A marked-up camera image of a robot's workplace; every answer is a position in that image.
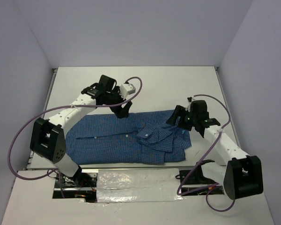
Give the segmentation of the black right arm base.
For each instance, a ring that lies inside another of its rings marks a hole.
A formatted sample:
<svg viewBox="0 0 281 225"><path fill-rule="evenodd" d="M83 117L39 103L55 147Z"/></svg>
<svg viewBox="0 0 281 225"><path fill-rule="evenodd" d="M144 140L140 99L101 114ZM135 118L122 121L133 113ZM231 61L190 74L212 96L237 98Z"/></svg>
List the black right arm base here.
<svg viewBox="0 0 281 225"><path fill-rule="evenodd" d="M175 178L177 180L180 180L180 182L182 182L184 180L184 178L187 176L187 174L189 173L190 170L180 170L179 174L177 174L175 176ZM205 178L202 174L201 171L199 171L199 169L196 169L196 171L188 178L188 180L185 182L185 184L182 187L181 192L187 192L190 190L194 190L196 188L199 187L204 187L204 186L208 186L211 184L214 184L215 181ZM192 193L188 193L185 196L191 196L191 195L206 195L207 192L210 190L210 188L207 189L202 189L199 191L195 191Z"/></svg>

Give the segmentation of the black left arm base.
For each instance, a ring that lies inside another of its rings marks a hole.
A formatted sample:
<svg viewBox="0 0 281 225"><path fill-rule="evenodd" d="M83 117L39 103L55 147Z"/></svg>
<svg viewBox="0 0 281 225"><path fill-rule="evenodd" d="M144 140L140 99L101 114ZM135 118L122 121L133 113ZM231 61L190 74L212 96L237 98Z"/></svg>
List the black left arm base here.
<svg viewBox="0 0 281 225"><path fill-rule="evenodd" d="M80 199L87 203L97 202L97 172L83 175L79 181L73 181L55 172L52 199Z"/></svg>

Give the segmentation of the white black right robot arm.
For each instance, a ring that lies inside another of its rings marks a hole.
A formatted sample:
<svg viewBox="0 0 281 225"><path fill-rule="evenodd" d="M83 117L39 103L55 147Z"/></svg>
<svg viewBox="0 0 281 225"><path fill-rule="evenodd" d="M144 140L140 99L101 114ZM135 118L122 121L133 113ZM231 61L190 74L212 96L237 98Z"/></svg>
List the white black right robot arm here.
<svg viewBox="0 0 281 225"><path fill-rule="evenodd" d="M190 101L187 107L177 105L166 121L187 131L195 129L211 143L203 157L180 182L183 186L194 174L198 183L213 180L223 187L231 200L263 193L261 160L250 156L224 133L224 127L215 118L210 118L204 100Z"/></svg>

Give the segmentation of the blue plaid long sleeve shirt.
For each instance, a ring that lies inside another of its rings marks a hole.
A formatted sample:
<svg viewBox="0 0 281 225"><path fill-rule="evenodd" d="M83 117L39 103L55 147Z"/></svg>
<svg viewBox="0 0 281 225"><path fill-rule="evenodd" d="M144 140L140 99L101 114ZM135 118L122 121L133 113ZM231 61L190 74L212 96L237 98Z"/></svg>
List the blue plaid long sleeve shirt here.
<svg viewBox="0 0 281 225"><path fill-rule="evenodd" d="M68 156L79 165L139 163L163 165L186 159L189 132L166 120L172 110L87 115L66 135Z"/></svg>

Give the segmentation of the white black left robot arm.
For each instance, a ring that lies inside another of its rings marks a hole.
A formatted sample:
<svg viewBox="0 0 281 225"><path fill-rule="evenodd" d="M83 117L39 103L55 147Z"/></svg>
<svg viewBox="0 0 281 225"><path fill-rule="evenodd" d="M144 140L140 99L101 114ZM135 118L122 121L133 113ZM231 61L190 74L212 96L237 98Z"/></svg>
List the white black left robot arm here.
<svg viewBox="0 0 281 225"><path fill-rule="evenodd" d="M38 118L34 122L30 149L59 169L72 187L91 177L83 173L81 167L67 155L66 135L99 105L108 106L120 119L128 117L132 102L128 102L126 98L134 94L136 88L129 82L120 86L116 83L115 79L102 75L99 82L84 88L69 108L46 120Z"/></svg>

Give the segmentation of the silver tape covered panel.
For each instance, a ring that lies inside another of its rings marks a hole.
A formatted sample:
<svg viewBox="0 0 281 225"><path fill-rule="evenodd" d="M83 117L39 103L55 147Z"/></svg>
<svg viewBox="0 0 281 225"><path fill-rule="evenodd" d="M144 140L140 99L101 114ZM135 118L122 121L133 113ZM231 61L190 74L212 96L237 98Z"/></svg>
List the silver tape covered panel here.
<svg viewBox="0 0 281 225"><path fill-rule="evenodd" d="M132 169L100 170L96 183L99 203L173 202L183 198L177 195L179 170Z"/></svg>

